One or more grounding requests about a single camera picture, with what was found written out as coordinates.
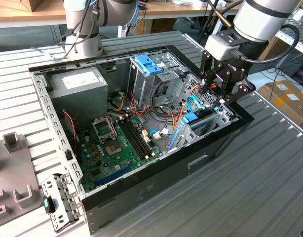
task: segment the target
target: yellow wire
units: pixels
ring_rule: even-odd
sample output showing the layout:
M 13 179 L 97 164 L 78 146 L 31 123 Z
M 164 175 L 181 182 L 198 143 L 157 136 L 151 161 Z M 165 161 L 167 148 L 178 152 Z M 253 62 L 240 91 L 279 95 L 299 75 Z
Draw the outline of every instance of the yellow wire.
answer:
M 122 102 L 121 102 L 120 107 L 118 107 L 118 108 L 117 108 L 116 110 L 114 110 L 114 111 L 119 112 L 121 109 L 123 109 L 124 99 L 125 99 L 125 97 L 122 98 Z

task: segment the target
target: metal bracket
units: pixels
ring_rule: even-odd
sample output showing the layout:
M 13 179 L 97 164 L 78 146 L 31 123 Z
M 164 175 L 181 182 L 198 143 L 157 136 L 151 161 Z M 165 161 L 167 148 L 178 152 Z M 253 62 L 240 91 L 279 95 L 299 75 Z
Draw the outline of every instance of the metal bracket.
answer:
M 53 174 L 42 182 L 42 189 L 45 196 L 52 200 L 52 203 L 44 201 L 45 209 L 48 205 L 54 205 L 50 219 L 56 233 L 76 222 L 83 214 L 81 202 L 78 198 L 75 185 L 70 175 Z

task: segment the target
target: ribbed metal table surface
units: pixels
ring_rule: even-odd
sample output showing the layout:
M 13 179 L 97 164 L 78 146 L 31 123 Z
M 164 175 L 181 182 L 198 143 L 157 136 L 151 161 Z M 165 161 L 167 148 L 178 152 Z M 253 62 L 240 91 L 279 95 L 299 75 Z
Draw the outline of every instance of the ribbed metal table surface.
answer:
M 108 53 L 175 45 L 199 65 L 180 32 L 103 41 Z M 58 47 L 42 48 L 55 57 Z M 39 183 L 63 172 L 28 67 L 50 61 L 31 49 L 0 53 L 0 138 L 25 134 Z M 100 230 L 96 236 L 293 237 L 303 229 L 303 132 L 253 93 L 239 104 L 255 118 L 224 154 Z M 54 236 L 43 207 L 0 227 L 0 236 Z M 83 219 L 57 236 L 88 236 Z
M 295 49 L 298 50 L 299 52 L 303 53 L 303 25 L 300 25 L 298 22 L 293 20 L 291 17 L 288 18 L 288 20 L 285 22 L 285 24 L 291 24 L 298 28 L 298 30 L 300 32 L 300 40 L 299 40 L 299 43 L 297 44 L 297 46 L 295 47 Z M 289 29 L 283 29 L 283 30 L 279 31 L 278 33 L 276 33 L 276 36 L 289 45 L 292 45 L 294 38 L 295 38 L 294 33 Z

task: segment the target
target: cardboard box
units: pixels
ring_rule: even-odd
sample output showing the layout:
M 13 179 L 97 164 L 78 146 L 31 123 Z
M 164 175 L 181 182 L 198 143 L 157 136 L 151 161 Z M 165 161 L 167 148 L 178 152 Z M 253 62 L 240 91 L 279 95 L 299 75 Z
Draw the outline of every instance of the cardboard box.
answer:
M 154 19 L 152 21 L 151 33 L 172 31 L 176 18 Z
M 0 6 L 22 10 L 34 11 L 42 0 L 0 0 Z
M 269 100 L 273 83 L 267 83 L 259 93 Z M 289 80 L 277 81 L 273 88 L 271 103 L 303 128 L 303 92 Z

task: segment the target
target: black cable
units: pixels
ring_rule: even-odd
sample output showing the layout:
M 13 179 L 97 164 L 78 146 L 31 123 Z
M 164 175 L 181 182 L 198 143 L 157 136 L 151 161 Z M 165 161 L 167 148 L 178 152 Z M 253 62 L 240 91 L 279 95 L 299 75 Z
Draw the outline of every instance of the black cable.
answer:
M 86 0 L 86 2 L 85 2 L 85 7 L 84 7 L 84 9 L 83 9 L 83 16 L 86 16 L 86 14 L 87 14 L 87 10 L 88 10 L 88 8 L 89 8 L 89 6 L 90 6 L 90 3 L 91 3 L 91 0 Z M 62 38 L 64 38 L 64 37 L 68 37 L 68 36 L 71 36 L 74 32 L 75 32 L 75 30 L 77 29 L 77 27 L 81 24 L 81 22 L 82 22 L 82 19 L 74 26 L 74 28 L 72 28 L 72 29 L 68 29 L 63 35 L 61 35 L 61 36 L 59 36 L 59 39 L 58 39 L 58 43 L 60 42 L 60 40 L 62 39 Z
M 145 14 L 146 14 L 146 8 L 145 8 L 144 16 L 142 18 L 142 19 L 144 19 L 144 24 L 143 24 L 143 30 L 142 30 L 141 35 L 144 34 L 144 29 L 145 29 L 145 22 L 146 22 Z
M 179 17 L 178 19 L 179 19 L 182 23 L 184 23 L 184 24 L 186 24 L 186 25 L 192 27 L 193 29 L 196 29 L 196 30 L 198 29 L 198 28 L 196 28 L 196 27 L 193 27 L 192 24 L 188 24 L 187 22 L 185 22 L 181 17 Z
M 299 55 L 295 56 L 294 58 L 291 58 L 288 61 L 286 61 L 286 63 L 289 63 L 289 62 L 293 61 L 294 59 L 297 59 L 298 57 L 301 57 L 302 55 L 303 55 L 303 53 L 300 53 Z
M 231 5 L 229 5 L 228 7 L 226 7 L 222 12 L 221 14 L 225 14 L 226 12 L 228 12 L 229 10 L 233 9 L 234 7 L 240 5 L 244 0 L 239 0 L 239 1 L 236 1 L 234 3 L 232 3 Z
M 104 35 L 100 35 L 101 37 L 105 37 L 105 38 L 107 38 L 107 39 L 110 39 L 109 37 L 107 37 L 107 36 L 104 36 Z
M 215 0 L 215 2 L 214 2 L 214 5 L 215 5 L 215 6 L 217 6 L 218 1 L 219 1 L 219 0 Z M 206 4 L 205 15 L 206 15 L 206 11 L 207 11 L 208 5 L 209 5 L 209 2 L 207 2 L 207 4 Z M 209 15 L 208 15 L 207 18 L 206 18 L 205 25 L 204 25 L 204 26 L 201 28 L 201 30 L 200 30 L 201 36 L 200 36 L 200 39 L 199 39 L 199 41 L 198 41 L 199 43 L 201 43 L 201 41 L 202 41 L 202 39 L 203 39 L 203 37 L 204 37 L 204 33 L 205 33 L 205 31 L 206 31 L 207 25 L 209 24 L 209 21 L 211 20 L 211 17 L 212 17 L 212 15 L 213 15 L 213 13 L 214 13 L 214 10 L 213 10 L 213 8 L 212 8 L 212 9 L 210 10 Z
M 52 38 L 53 38 L 53 41 L 54 41 L 54 43 L 56 44 L 56 40 L 55 40 L 55 38 L 54 38 L 54 34 L 53 34 L 52 27 L 51 27 L 51 26 L 49 26 L 49 28 L 50 28 L 50 30 L 51 30 L 51 32 L 52 32 Z
M 187 22 L 183 21 L 181 17 L 179 17 L 178 19 L 179 19 L 182 23 L 184 23 L 184 24 L 186 24 L 186 25 L 188 25 L 188 26 L 191 26 L 191 24 L 188 24 Z
M 79 31 L 78 31 L 79 33 L 80 33 L 81 30 L 82 30 L 83 22 L 84 22 L 84 20 L 85 20 L 85 18 L 86 18 L 86 14 L 87 14 L 87 10 L 88 10 L 88 8 L 89 8 L 89 6 L 90 6 L 90 2 L 91 2 L 91 0 L 86 1 L 85 8 L 84 8 L 84 12 L 83 12 L 83 16 L 82 16 L 82 19 L 81 19 L 81 26 L 80 26 L 80 29 L 79 29 Z M 93 28 L 94 28 L 94 25 L 95 25 L 95 22 L 93 21 L 92 26 L 91 26 L 91 31 L 89 32 L 89 34 L 87 35 L 86 38 L 84 38 L 83 40 L 77 42 L 77 40 L 78 40 L 78 37 L 77 37 L 76 40 L 75 40 L 75 42 L 72 44 L 72 47 L 65 53 L 65 55 L 64 55 L 62 58 L 56 59 L 55 61 L 58 62 L 58 61 L 64 60 L 64 59 L 68 56 L 68 54 L 72 51 L 72 49 L 74 48 L 74 46 L 75 46 L 77 43 L 81 43 L 81 42 L 86 41 L 86 40 L 91 36 L 91 33 L 92 33 L 92 31 L 93 31 Z
M 269 101 L 271 102 L 271 98 L 272 98 L 272 94 L 273 94 L 273 89 L 274 89 L 274 84 L 275 84 L 275 81 L 276 81 L 276 78 L 278 77 L 278 75 L 279 75 L 279 72 L 280 71 L 278 71 L 277 72 L 277 74 L 275 75 L 275 78 L 274 78 L 274 80 L 273 80 L 273 85 L 272 85 L 272 89 L 271 89 L 271 94 L 270 94 L 270 98 L 269 98 Z
M 130 25 L 128 26 L 125 36 L 128 35 L 128 33 L 130 32 L 131 27 L 132 27 L 132 24 L 130 24 Z
M 52 25 L 52 27 L 53 27 L 53 30 L 54 30 L 54 35 L 55 35 L 56 42 L 57 42 L 57 34 L 56 34 L 56 31 L 55 31 L 55 26 L 54 26 L 54 25 Z
M 292 52 L 292 50 L 296 47 L 296 45 L 298 44 L 299 39 L 300 39 L 300 32 L 299 32 L 297 27 L 295 27 L 293 25 L 284 25 L 284 26 L 281 27 L 281 30 L 286 29 L 286 28 L 291 29 L 292 31 L 294 31 L 295 39 L 294 39 L 293 44 L 286 51 L 281 53 L 280 55 L 277 55 L 273 58 L 265 59 L 265 60 L 254 60 L 254 59 L 246 58 L 244 55 L 239 55 L 236 51 L 233 51 L 233 50 L 230 51 L 230 55 L 232 55 L 236 59 L 241 59 L 245 62 L 252 63 L 252 64 L 271 63 L 271 62 L 274 62 L 278 59 L 281 59 L 281 58 L 285 57 L 286 55 L 288 55 L 290 52 Z
M 133 30 L 133 29 L 135 28 L 136 25 L 140 24 L 141 21 L 143 21 L 143 20 L 145 19 L 146 8 L 145 8 L 145 10 L 141 10 L 141 11 L 142 11 L 143 14 L 144 14 L 143 18 L 142 18 L 141 20 L 139 20 L 139 21 L 137 22 L 137 24 L 135 24 L 134 26 L 130 25 L 130 26 L 128 27 L 127 32 L 126 32 L 126 36 L 128 35 L 128 33 L 129 33 L 131 30 Z

